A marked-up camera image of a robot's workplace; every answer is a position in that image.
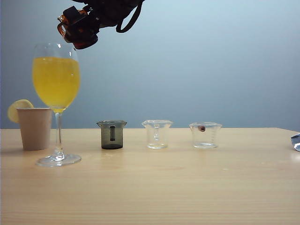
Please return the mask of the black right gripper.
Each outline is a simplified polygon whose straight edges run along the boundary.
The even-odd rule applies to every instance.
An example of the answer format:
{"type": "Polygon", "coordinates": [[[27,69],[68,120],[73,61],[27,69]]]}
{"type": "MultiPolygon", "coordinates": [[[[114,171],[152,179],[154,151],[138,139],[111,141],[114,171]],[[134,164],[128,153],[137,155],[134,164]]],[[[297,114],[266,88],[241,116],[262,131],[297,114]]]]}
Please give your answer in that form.
{"type": "Polygon", "coordinates": [[[130,29],[137,21],[142,0],[80,0],[85,4],[78,10],[75,6],[63,11],[62,24],[73,26],[79,30],[67,30],[64,39],[74,47],[90,47],[98,41],[95,34],[90,34],[82,29],[100,29],[116,27],[117,29],[130,29]],[[128,24],[123,27],[123,21],[132,11],[135,11],[128,24]]]}

